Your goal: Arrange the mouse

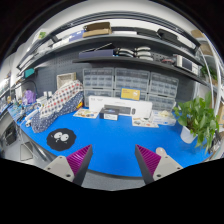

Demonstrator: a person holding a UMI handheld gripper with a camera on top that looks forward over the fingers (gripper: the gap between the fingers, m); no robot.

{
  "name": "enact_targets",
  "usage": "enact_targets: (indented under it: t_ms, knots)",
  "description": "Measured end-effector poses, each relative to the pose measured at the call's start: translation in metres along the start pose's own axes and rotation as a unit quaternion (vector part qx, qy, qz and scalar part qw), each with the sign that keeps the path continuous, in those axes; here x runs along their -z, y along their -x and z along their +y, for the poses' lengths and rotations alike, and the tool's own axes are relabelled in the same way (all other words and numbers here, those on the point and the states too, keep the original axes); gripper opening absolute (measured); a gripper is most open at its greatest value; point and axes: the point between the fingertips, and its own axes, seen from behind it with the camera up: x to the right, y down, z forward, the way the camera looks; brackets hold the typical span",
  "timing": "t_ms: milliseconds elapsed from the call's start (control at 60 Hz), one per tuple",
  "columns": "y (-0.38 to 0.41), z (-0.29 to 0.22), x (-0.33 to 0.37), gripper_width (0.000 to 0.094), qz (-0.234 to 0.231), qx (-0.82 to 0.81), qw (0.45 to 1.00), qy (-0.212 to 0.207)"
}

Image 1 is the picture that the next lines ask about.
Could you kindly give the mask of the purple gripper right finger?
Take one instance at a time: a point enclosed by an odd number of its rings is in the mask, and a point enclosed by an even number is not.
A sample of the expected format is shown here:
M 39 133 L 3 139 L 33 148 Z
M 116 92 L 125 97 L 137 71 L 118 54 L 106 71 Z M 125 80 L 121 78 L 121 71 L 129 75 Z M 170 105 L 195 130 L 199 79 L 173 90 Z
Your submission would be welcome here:
M 145 184 L 150 184 L 182 169 L 167 154 L 157 154 L 143 146 L 135 145 L 135 156 Z

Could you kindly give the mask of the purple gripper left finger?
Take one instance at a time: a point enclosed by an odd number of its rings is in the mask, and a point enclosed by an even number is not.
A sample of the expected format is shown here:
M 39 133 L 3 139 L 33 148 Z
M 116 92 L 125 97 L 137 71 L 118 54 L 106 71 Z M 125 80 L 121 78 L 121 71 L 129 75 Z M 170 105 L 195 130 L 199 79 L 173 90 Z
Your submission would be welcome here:
M 45 170 L 81 186 L 92 155 L 92 145 L 87 145 L 67 157 L 56 157 L 45 167 Z

